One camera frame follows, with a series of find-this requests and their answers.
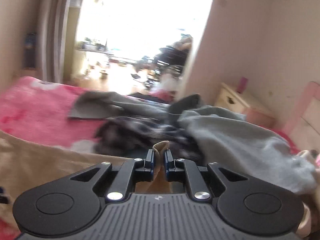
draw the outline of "silver screw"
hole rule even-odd
[[[107,198],[110,200],[119,200],[123,198],[123,195],[120,192],[110,192]]]
[[[205,191],[199,191],[195,193],[196,199],[208,199],[210,197],[210,194]]]

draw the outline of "pink headboard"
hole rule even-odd
[[[310,82],[282,131],[300,150],[320,151],[320,85]]]

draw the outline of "nightstand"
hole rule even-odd
[[[222,88],[214,106],[229,109],[235,113],[245,114],[247,122],[271,128],[276,119],[273,113],[255,99],[249,92],[242,94],[236,88],[221,83]]]

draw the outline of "beige cloth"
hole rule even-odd
[[[160,154],[168,149],[168,146],[168,141],[154,145],[156,150],[154,181],[137,183],[136,192],[151,193],[156,190],[157,193],[159,189],[164,190],[162,193],[170,191],[169,183],[164,180],[164,174],[161,175],[163,178],[157,176],[159,172],[163,172]],[[0,186],[5,189],[5,195],[10,200],[9,205],[0,204],[0,218],[17,228],[12,215],[12,205],[24,191],[97,163],[108,161],[118,166],[126,160],[128,159],[123,157],[77,153],[43,146],[0,131]]]

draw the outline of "wooden drawer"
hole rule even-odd
[[[224,88],[221,90],[215,106],[224,107],[232,112],[240,114],[246,110],[246,107]]]

